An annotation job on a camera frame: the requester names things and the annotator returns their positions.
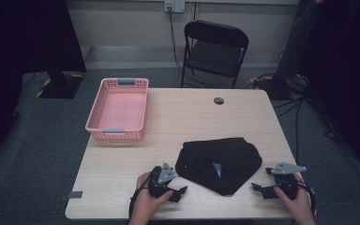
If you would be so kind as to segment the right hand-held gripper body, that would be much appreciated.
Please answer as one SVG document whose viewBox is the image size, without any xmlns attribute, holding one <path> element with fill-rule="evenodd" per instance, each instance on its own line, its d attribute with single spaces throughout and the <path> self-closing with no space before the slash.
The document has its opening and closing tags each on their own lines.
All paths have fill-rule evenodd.
<svg viewBox="0 0 360 225">
<path fill-rule="evenodd" d="M 304 166 L 293 165 L 286 162 L 279 162 L 274 168 L 266 168 L 266 172 L 274 177 L 276 186 L 279 187 L 289 199 L 296 198 L 298 183 L 294 173 L 304 172 Z"/>
</svg>

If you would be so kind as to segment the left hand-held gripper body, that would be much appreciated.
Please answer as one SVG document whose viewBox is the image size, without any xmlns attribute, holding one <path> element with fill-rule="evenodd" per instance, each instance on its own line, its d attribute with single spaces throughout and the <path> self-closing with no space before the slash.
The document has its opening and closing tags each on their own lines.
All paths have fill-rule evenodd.
<svg viewBox="0 0 360 225">
<path fill-rule="evenodd" d="M 156 166 L 150 172 L 148 181 L 150 195 L 155 198 L 162 196 L 170 190 L 169 184 L 174 178 L 174 171 L 167 162 L 164 162 L 162 166 Z"/>
</svg>

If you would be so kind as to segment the black printed t-shirt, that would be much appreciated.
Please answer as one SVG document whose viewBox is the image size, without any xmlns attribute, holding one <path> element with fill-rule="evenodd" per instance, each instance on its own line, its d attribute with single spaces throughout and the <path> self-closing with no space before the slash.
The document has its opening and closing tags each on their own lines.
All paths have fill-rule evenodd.
<svg viewBox="0 0 360 225">
<path fill-rule="evenodd" d="M 263 163 L 257 148 L 242 137 L 184 142 L 175 164 L 183 178 L 232 196 Z"/>
</svg>

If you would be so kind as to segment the person's left hand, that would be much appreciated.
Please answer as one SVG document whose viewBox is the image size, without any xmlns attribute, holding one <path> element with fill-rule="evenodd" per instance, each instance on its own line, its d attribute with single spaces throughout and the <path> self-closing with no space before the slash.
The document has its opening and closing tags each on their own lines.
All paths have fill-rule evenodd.
<svg viewBox="0 0 360 225">
<path fill-rule="evenodd" d="M 137 188 L 140 190 L 133 208 L 133 216 L 139 218 L 151 218 L 158 208 L 168 201 L 173 195 L 173 191 L 169 190 L 159 198 L 152 197 L 148 190 L 147 177 L 149 172 L 145 172 L 138 177 Z"/>
</svg>

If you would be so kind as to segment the person's right hand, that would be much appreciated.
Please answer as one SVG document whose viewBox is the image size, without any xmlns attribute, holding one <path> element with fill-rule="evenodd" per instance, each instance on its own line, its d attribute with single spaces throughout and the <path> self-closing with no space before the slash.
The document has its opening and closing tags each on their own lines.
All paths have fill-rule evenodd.
<svg viewBox="0 0 360 225">
<path fill-rule="evenodd" d="M 285 204 L 293 218 L 313 217 L 308 193 L 303 188 L 299 187 L 297 189 L 297 195 L 294 200 L 289 199 L 279 187 L 274 187 L 274 191 Z"/>
</svg>

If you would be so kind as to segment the pink plastic basket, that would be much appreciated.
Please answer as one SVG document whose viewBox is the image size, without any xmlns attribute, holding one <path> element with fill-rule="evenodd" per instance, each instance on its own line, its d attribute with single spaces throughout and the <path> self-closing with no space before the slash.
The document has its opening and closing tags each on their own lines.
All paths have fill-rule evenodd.
<svg viewBox="0 0 360 225">
<path fill-rule="evenodd" d="M 148 87 L 145 78 L 103 79 L 85 129 L 97 141 L 141 140 Z"/>
</svg>

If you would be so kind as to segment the grey tape strip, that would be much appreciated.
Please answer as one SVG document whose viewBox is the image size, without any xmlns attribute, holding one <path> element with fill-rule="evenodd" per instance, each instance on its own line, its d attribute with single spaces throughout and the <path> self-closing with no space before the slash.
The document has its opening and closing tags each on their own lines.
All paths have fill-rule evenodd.
<svg viewBox="0 0 360 225">
<path fill-rule="evenodd" d="M 67 202 L 70 199 L 77 199 L 83 196 L 83 191 L 70 191 L 68 194 L 60 195 L 59 202 Z"/>
</svg>

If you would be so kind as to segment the black folding chair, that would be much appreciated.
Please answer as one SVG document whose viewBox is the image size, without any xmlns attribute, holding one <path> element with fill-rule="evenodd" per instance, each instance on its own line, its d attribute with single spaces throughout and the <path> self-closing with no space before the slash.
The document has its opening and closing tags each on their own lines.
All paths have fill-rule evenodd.
<svg viewBox="0 0 360 225">
<path fill-rule="evenodd" d="M 181 85 L 186 68 L 232 78 L 235 87 L 248 49 L 248 36 L 239 28 L 208 21 L 188 22 Z"/>
</svg>

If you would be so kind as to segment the dark curtain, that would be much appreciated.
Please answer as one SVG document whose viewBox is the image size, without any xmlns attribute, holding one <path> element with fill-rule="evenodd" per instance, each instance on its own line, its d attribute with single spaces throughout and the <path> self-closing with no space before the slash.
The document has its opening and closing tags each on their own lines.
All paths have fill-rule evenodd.
<svg viewBox="0 0 360 225">
<path fill-rule="evenodd" d="M 360 0 L 298 0 L 276 75 L 307 76 L 360 158 Z"/>
<path fill-rule="evenodd" d="M 23 85 L 23 74 L 86 71 L 66 0 L 0 0 L 0 144 Z"/>
</svg>

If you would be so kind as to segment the black stand base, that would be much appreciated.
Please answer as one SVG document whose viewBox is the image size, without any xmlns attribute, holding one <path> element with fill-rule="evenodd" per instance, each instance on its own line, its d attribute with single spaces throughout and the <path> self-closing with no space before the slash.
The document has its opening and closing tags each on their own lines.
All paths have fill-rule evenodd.
<svg viewBox="0 0 360 225">
<path fill-rule="evenodd" d="M 60 70 L 48 70 L 49 79 L 43 84 L 40 91 L 37 92 L 37 98 L 74 98 L 83 75 L 66 74 Z"/>
</svg>

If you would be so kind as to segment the white wall outlet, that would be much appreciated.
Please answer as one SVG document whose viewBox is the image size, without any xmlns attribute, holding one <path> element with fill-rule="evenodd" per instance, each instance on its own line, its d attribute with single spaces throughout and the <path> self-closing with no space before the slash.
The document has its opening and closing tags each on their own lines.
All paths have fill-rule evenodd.
<svg viewBox="0 0 360 225">
<path fill-rule="evenodd" d="M 164 11 L 173 13 L 184 13 L 186 10 L 186 2 L 184 0 L 165 0 Z"/>
</svg>

